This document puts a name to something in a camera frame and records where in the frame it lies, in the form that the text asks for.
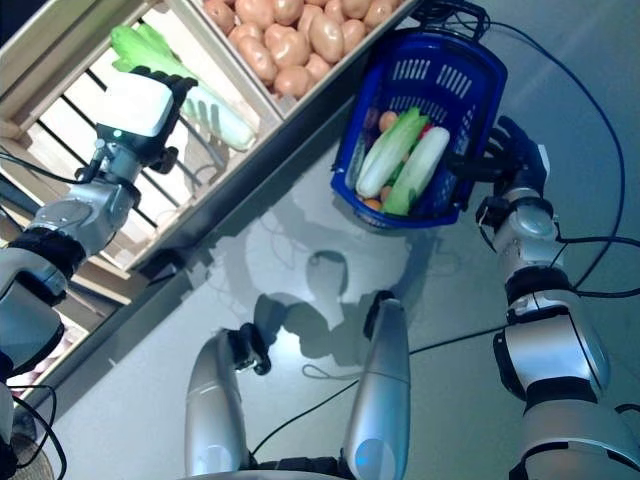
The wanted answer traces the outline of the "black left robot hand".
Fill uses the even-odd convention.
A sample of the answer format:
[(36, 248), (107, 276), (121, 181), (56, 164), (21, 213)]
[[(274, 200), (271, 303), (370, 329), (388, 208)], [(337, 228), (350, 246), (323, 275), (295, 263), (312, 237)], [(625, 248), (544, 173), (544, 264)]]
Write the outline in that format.
[(198, 85), (192, 77), (137, 66), (120, 72), (105, 92), (96, 121), (97, 139), (107, 158), (124, 158), (135, 169), (169, 173), (178, 149), (167, 144), (187, 94)]

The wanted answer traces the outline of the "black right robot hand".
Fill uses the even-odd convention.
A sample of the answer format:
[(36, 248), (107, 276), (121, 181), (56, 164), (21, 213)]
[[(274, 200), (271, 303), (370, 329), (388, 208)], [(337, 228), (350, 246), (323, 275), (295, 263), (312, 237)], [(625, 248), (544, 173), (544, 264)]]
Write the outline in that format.
[(491, 128), (481, 156), (467, 159), (447, 153), (444, 159), (445, 166), (458, 178), (492, 184), (495, 196), (525, 189), (544, 197), (548, 169), (538, 144), (508, 116), (500, 116)]

